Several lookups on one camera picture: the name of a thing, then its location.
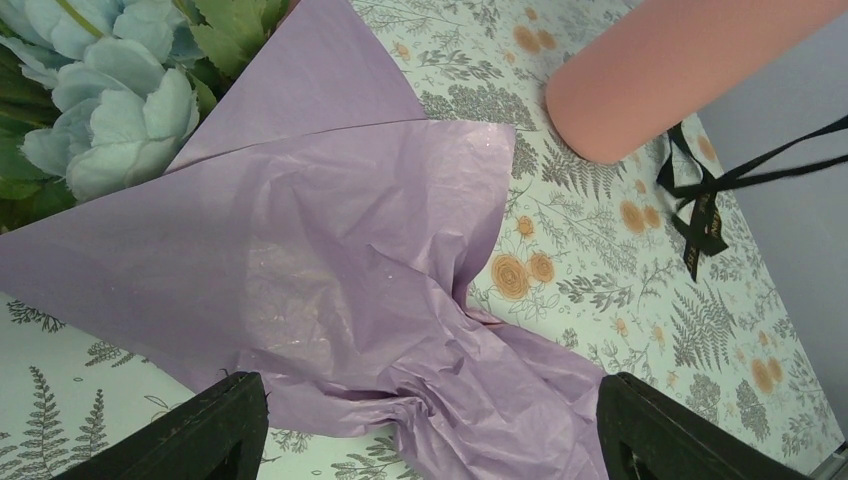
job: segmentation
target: flower bouquet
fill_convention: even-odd
[[[0,229],[157,178],[288,0],[0,2]]]
[[[29,95],[4,97],[0,291],[196,392],[259,372],[272,427],[395,424],[428,478],[606,478],[603,371],[466,305],[512,127],[426,120],[346,0],[267,41],[270,0],[0,5]]]

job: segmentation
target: light blue peony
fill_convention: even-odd
[[[186,76],[166,70],[135,40],[103,38],[62,67],[53,128],[28,133],[21,150],[88,201],[159,177],[199,122]]]
[[[0,19],[26,42],[0,36],[0,45],[24,62],[23,73],[48,88],[56,72],[82,60],[99,38],[116,37],[144,45],[159,63],[202,57],[185,17],[171,0],[68,0],[86,29],[56,0],[0,0]]]

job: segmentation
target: table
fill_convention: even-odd
[[[548,76],[622,0],[353,0],[429,116],[517,128],[509,201],[471,303],[610,372],[628,371],[802,472],[844,439],[732,195],[730,249],[693,283],[654,179],[662,139],[614,167],[578,160],[544,112]],[[720,165],[696,117],[685,131]],[[691,165],[676,165],[690,180]],[[132,353],[0,296],[0,478],[49,478],[191,393]],[[268,435],[261,478],[415,479],[391,431]]]

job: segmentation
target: crumpled paper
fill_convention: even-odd
[[[600,479],[604,373],[465,309],[514,132],[432,122],[344,0],[304,0],[171,173],[0,236],[0,290],[271,425],[397,425],[434,479]]]

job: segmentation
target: floral pattern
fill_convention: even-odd
[[[469,290],[472,304],[609,372],[637,375],[802,472],[842,442],[733,195],[718,197],[730,248],[702,259],[704,274],[693,283],[655,184],[667,142],[599,166],[577,158],[547,119],[547,78],[634,2],[351,3],[431,118],[516,128],[503,225]],[[684,133],[718,174],[696,117]],[[692,165],[677,162],[681,180],[697,178]],[[4,380],[15,385],[0,391],[0,478],[48,478],[191,395],[145,359],[8,297],[0,297],[0,329]],[[391,435],[272,430],[260,477],[419,478],[397,457]]]

